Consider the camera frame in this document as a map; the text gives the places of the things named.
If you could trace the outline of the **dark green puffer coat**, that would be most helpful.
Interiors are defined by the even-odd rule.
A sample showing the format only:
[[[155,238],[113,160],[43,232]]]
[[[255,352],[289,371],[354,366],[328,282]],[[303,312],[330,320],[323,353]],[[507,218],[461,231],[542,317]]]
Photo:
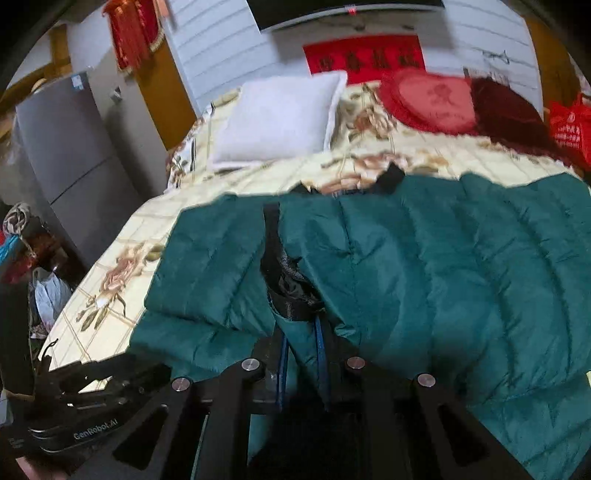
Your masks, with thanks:
[[[129,351],[193,380],[270,336],[267,196],[178,217]],[[536,479],[590,446],[590,192],[554,175],[506,188],[409,176],[388,194],[276,197],[287,255],[342,339],[402,376],[430,372]]]

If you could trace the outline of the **floral cream bed quilt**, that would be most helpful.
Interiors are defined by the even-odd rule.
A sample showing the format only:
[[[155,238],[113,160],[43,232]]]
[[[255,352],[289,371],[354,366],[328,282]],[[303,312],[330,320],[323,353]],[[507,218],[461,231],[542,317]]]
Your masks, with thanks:
[[[175,156],[190,162],[191,170],[128,216],[62,310],[41,350],[50,356],[51,368],[126,349],[158,264],[148,258],[149,249],[166,243],[183,209],[221,195],[280,194],[298,183],[318,187],[335,180],[369,181],[391,161],[408,174],[458,179],[474,173],[506,187],[567,174],[576,189],[590,190],[572,168],[550,157],[522,155],[487,137],[424,133],[390,119],[374,98],[376,89],[374,83],[346,89],[332,151],[228,172],[212,172],[208,160],[238,91],[215,100]]]

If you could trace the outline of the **white plastic bag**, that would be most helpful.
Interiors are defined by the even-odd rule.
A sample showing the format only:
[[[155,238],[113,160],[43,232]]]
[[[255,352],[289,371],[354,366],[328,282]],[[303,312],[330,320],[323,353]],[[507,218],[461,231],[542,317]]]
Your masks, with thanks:
[[[61,311],[69,301],[72,291],[68,284],[54,272],[36,268],[32,274],[35,305],[41,323],[50,332]]]

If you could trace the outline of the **pile of colourful clutter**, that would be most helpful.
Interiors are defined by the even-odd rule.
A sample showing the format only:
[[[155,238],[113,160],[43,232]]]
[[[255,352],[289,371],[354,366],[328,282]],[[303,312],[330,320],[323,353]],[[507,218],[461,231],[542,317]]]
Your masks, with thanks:
[[[25,202],[12,206],[1,224],[1,283],[17,284],[37,267],[47,267],[60,248],[58,239]]]

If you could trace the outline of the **grey refrigerator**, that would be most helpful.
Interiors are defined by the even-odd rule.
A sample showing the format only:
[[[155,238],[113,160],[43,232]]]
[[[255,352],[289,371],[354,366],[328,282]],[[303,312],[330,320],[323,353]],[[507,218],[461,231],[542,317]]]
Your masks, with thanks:
[[[118,158],[87,74],[54,80],[16,107],[27,160],[81,262],[92,266],[141,198]]]

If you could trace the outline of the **white square pillow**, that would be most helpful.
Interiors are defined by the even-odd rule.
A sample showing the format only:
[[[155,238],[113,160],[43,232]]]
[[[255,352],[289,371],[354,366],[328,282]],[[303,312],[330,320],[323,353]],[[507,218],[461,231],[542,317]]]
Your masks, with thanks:
[[[214,171],[329,151],[348,73],[274,76],[245,83],[214,138]]]

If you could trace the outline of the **red heart-shaped cushion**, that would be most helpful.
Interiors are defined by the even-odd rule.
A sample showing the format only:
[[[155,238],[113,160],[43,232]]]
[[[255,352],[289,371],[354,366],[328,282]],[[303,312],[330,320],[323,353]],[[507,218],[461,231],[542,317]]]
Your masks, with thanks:
[[[476,127],[472,84],[466,78],[405,68],[383,78],[378,98],[394,118],[416,130],[464,135]]]

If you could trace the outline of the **dark red velvet cushion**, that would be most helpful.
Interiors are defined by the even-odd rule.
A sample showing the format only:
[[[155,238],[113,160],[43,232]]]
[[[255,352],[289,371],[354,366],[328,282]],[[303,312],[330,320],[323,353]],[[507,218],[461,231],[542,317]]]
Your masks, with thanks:
[[[537,110],[490,78],[471,80],[475,132],[521,154],[560,158],[561,151]]]

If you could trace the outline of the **red shopping bag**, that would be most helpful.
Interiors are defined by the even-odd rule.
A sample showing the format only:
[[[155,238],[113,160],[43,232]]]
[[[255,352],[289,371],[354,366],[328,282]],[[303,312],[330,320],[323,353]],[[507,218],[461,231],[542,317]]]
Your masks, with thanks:
[[[590,172],[590,96],[580,92],[570,106],[550,103],[550,133],[565,156],[583,172]]]

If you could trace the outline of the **red calligraphy banner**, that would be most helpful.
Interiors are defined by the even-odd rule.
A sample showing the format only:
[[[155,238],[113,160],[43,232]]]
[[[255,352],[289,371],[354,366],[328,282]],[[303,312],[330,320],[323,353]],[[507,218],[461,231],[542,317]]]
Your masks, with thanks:
[[[405,68],[425,70],[417,35],[353,36],[304,45],[311,74],[346,71],[350,84],[381,80]]]

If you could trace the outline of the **red chinese knot hanging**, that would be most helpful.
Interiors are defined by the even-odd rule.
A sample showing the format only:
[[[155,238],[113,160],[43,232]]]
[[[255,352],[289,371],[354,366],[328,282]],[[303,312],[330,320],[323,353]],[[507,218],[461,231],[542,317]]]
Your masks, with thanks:
[[[153,0],[108,1],[107,18],[118,70],[130,74],[139,69],[159,48],[164,32],[160,7]]]

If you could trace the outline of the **wall-mounted black television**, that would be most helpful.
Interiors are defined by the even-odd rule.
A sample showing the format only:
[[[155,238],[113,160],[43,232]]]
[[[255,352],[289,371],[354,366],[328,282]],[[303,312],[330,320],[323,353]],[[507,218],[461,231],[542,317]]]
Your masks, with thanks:
[[[260,32],[332,15],[356,16],[360,12],[382,10],[433,12],[445,9],[444,2],[440,0],[247,0],[246,4]]]

